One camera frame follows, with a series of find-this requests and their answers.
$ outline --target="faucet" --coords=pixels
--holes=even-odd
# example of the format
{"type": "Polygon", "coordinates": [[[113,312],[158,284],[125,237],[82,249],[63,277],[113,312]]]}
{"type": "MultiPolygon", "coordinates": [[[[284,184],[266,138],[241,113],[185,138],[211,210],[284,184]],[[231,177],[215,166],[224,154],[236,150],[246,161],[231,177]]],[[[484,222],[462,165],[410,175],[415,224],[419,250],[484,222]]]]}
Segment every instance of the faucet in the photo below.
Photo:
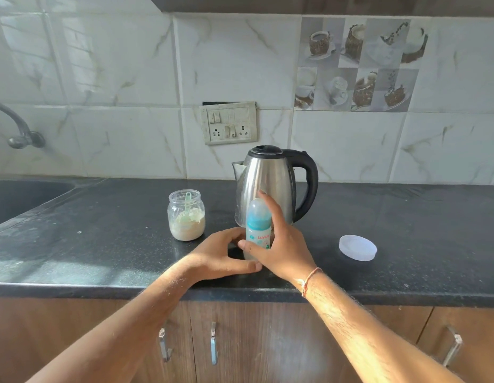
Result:
{"type": "Polygon", "coordinates": [[[9,115],[18,126],[20,131],[19,136],[13,136],[7,140],[7,144],[15,149],[22,149],[28,145],[33,147],[44,147],[45,138],[38,132],[31,132],[27,122],[24,121],[21,116],[16,114],[13,110],[9,109],[6,105],[0,102],[0,111],[9,115]]]}

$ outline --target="kitchen sink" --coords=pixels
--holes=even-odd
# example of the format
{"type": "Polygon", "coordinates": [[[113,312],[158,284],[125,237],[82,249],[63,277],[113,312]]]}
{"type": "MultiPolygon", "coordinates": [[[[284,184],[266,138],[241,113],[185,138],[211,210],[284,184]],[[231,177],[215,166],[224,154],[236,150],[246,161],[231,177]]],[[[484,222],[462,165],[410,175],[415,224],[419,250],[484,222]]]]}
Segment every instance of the kitchen sink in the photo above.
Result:
{"type": "Polygon", "coordinates": [[[72,183],[55,181],[0,180],[0,224],[74,187],[72,183]]]}

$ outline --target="electric kettle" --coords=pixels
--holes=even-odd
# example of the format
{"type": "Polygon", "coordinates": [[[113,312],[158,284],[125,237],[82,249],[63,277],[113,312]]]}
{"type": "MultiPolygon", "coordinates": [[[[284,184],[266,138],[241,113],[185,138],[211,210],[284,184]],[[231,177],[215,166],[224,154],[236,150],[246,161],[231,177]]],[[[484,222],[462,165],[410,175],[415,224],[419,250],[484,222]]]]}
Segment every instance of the electric kettle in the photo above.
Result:
{"type": "Polygon", "coordinates": [[[281,206],[286,222],[292,224],[309,211],[318,191],[318,169],[306,152],[281,149],[273,145],[252,148],[244,161],[233,162],[236,187],[235,221],[245,227],[247,208],[258,190],[263,190],[281,206]],[[307,191],[295,208],[297,191],[294,167],[306,170],[307,191]]]}

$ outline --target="kettle handle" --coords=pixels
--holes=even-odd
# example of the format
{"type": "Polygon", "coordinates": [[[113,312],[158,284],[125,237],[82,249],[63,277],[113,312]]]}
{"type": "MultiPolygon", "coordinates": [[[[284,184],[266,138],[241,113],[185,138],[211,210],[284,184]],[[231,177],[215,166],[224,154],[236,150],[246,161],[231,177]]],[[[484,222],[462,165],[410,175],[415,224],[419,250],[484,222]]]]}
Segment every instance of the kettle handle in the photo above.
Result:
{"type": "Polygon", "coordinates": [[[289,166],[304,168],[306,170],[307,191],[300,207],[295,210],[293,221],[300,220],[311,208],[318,191],[318,168],[314,160],[306,152],[293,149],[283,149],[284,157],[288,159],[289,166]]]}

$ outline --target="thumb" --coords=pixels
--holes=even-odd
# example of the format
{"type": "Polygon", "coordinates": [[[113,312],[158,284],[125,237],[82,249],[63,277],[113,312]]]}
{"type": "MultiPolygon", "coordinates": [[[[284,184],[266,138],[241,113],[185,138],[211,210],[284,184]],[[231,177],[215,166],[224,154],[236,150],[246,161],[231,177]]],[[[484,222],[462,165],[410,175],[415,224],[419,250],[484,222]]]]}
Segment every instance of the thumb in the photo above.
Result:
{"type": "Polygon", "coordinates": [[[248,252],[250,255],[255,257],[257,260],[263,263],[265,257],[267,255],[267,250],[263,249],[263,247],[258,246],[254,242],[250,242],[248,240],[242,239],[238,241],[238,247],[243,251],[248,252]]]}
{"type": "Polygon", "coordinates": [[[263,268],[263,265],[255,260],[243,260],[230,258],[228,270],[232,274],[256,273],[263,268]]]}

